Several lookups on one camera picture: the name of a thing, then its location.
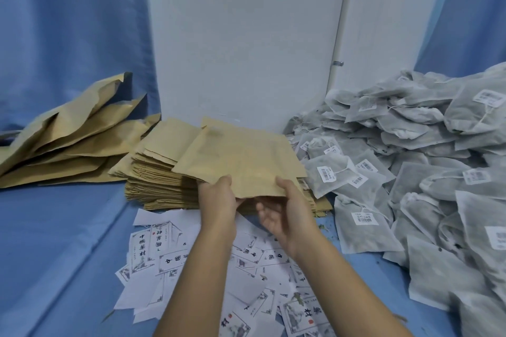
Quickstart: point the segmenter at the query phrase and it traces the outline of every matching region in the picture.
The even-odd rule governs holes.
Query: bare arm
[[[287,203],[261,200],[256,206],[260,221],[300,266],[335,333],[342,337],[412,337],[321,234],[309,203],[293,182],[278,178],[276,183],[285,189]],[[360,314],[367,317],[358,322]]]
[[[239,204],[231,183],[230,176],[224,176],[215,185],[199,185],[200,233],[154,337],[218,336]]]

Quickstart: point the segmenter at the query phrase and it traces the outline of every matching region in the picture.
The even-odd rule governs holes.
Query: person's right arm
[[[276,178],[276,183],[286,191],[286,205],[259,199],[260,222],[302,269],[335,333],[412,337],[323,236],[303,193],[290,180]]]

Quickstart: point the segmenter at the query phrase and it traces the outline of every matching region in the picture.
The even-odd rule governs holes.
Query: person's left hand
[[[235,212],[244,199],[236,199],[231,189],[232,177],[220,177],[216,184],[198,185],[198,203],[202,230],[217,230],[235,238]]]

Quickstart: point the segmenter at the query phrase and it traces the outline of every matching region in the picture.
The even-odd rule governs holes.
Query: person's left arm
[[[232,178],[201,183],[200,233],[193,244],[154,337],[218,336],[227,264],[236,235]]]

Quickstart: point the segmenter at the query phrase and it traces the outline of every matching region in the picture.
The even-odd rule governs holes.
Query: person's right hand
[[[278,239],[281,247],[297,261],[300,249],[320,234],[311,214],[311,206],[293,181],[276,177],[276,184],[286,192],[286,203],[257,197],[256,211],[260,223]]]

